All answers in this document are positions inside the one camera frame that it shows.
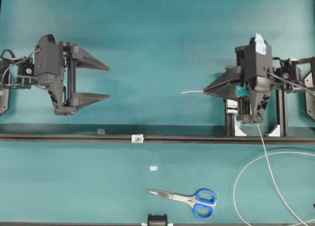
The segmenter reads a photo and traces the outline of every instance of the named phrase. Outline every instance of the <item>teal table surface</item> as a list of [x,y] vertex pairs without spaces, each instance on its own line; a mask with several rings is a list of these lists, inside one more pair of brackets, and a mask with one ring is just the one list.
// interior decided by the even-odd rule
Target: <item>teal table surface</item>
[[[150,125],[164,134],[175,132],[174,126],[212,134],[224,125],[222,99],[181,91],[201,90],[226,65],[235,65],[234,48],[248,44],[256,32],[272,45],[274,56],[314,56],[314,6],[314,0],[2,0],[0,49],[28,55],[48,33],[56,41],[77,42],[111,68],[79,69],[78,92],[111,97],[65,117],[54,115],[45,91],[12,91],[0,124],[30,132],[64,133],[54,125],[77,125],[77,133],[87,126],[96,132],[101,125]],[[291,128],[314,126],[303,94],[289,95],[288,103]],[[262,128],[275,119],[273,95]],[[233,183],[247,162],[263,154],[261,145],[65,143],[0,143],[0,153],[0,221],[83,223],[139,223],[148,213],[167,213],[173,223],[205,223],[188,205],[146,188],[180,194],[209,188],[218,205],[207,223],[240,223]],[[313,158],[270,159],[293,210],[302,219],[315,218]],[[296,222],[265,160],[244,173],[237,202],[249,222]]]

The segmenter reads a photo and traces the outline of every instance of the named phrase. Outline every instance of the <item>gripper jaw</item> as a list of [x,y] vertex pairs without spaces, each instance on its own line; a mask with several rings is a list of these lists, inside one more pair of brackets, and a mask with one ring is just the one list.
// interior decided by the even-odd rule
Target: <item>gripper jaw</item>
[[[76,92],[78,67],[109,71],[109,67],[72,42],[55,42],[54,36],[43,36],[36,49],[34,75],[37,85],[45,86],[56,115],[73,115],[79,109],[109,98],[109,95]],[[67,86],[64,86],[67,71]]]

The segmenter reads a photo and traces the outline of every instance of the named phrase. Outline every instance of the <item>white cable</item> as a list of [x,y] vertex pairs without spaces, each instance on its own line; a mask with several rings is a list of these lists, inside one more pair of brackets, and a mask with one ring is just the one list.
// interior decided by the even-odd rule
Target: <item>white cable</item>
[[[311,153],[307,153],[307,152],[296,152],[296,151],[281,151],[281,152],[273,152],[273,153],[269,153],[267,154],[267,156],[271,156],[271,155],[280,155],[280,154],[297,154],[297,155],[307,155],[307,156],[314,156],[315,157],[315,154],[311,154]],[[233,204],[234,204],[234,208],[235,208],[235,211],[237,213],[237,215],[240,217],[240,219],[245,223],[247,224],[248,226],[253,226],[251,225],[250,223],[248,223],[243,217],[242,215],[240,214],[238,208],[237,208],[237,205],[236,205],[236,200],[235,200],[235,193],[236,193],[236,187],[237,187],[237,184],[238,184],[238,181],[240,179],[240,177],[242,176],[243,172],[250,166],[252,165],[253,163],[257,162],[258,160],[262,159],[262,158],[266,158],[265,155],[263,156],[260,156],[258,158],[256,158],[255,160],[249,162],[248,164],[246,164],[244,166],[244,168],[241,170],[241,172],[238,174],[236,180],[235,180],[235,183],[234,183],[234,187],[233,187]],[[308,220],[304,223],[309,223],[309,222],[313,222],[315,221],[315,219],[312,219],[312,220]],[[298,223],[298,224],[294,224],[294,225],[289,225],[289,226],[299,226],[299,225],[302,225],[303,223]]]
[[185,92],[181,92],[182,94],[186,94],[186,93],[195,93],[195,92],[203,92],[202,90],[192,90],[192,91],[185,91]]
[[270,172],[270,176],[272,178],[272,181],[274,182],[274,185],[277,189],[277,192],[279,194],[279,196],[281,197],[281,200],[284,202],[285,206],[289,209],[289,211],[291,211],[291,213],[302,223],[304,224],[305,226],[308,226],[292,209],[291,207],[289,206],[289,204],[287,203],[287,201],[285,200],[284,196],[282,195],[279,187],[278,187],[278,184],[276,183],[276,180],[275,180],[275,177],[274,177],[274,174],[272,172],[272,169],[271,169],[271,165],[270,165],[270,162],[269,162],[269,159],[268,159],[268,155],[267,155],[267,149],[266,149],[266,146],[265,146],[265,143],[264,143],[264,139],[262,138],[262,134],[261,134],[261,131],[260,131],[260,128],[259,128],[259,125],[257,125],[257,128],[258,128],[258,131],[259,131],[259,135],[260,135],[260,139],[261,139],[261,142],[262,142],[262,146],[264,148],[264,152],[265,152],[265,157],[266,157],[266,160],[267,160],[267,164],[268,164],[268,168],[269,168],[269,172]]

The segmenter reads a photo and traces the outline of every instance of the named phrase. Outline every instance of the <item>blue scissor handle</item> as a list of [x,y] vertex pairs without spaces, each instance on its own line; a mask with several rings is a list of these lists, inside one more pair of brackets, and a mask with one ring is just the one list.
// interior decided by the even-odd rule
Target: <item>blue scissor handle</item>
[[[212,195],[213,199],[212,200],[205,200],[205,199],[200,198],[200,194],[202,194],[202,193],[208,193],[208,194]],[[208,190],[208,189],[200,189],[199,191],[197,191],[195,197],[196,197],[195,199],[197,201],[199,201],[199,203],[206,203],[206,204],[210,204],[210,205],[215,205],[217,202],[216,194],[214,194],[213,191]]]
[[[203,216],[203,215],[199,215],[197,213],[197,208],[200,207],[202,209],[206,209],[206,210],[209,210],[209,214],[206,215],[206,216]],[[198,218],[202,219],[202,220],[207,220],[209,218],[211,218],[215,212],[215,209],[211,206],[208,206],[208,205],[202,205],[202,204],[198,204],[196,203],[193,208],[192,208],[192,211],[194,213],[195,216],[197,216]]]

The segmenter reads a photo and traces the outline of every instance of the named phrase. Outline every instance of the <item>scissors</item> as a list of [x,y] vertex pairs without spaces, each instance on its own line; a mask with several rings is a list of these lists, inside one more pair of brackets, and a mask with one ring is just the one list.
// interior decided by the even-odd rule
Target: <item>scissors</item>
[[[192,212],[194,213],[194,215],[203,220],[207,220],[213,216],[215,212],[215,206],[217,205],[217,196],[213,193],[213,191],[208,189],[200,189],[196,192],[195,195],[192,196],[178,195],[175,193],[154,189],[147,189],[147,191],[155,195],[160,195],[171,200],[181,201],[190,205],[192,207]],[[200,194],[202,193],[210,194],[212,196],[212,200],[200,198]],[[197,213],[197,208],[209,210],[209,213],[207,215],[200,215]]]

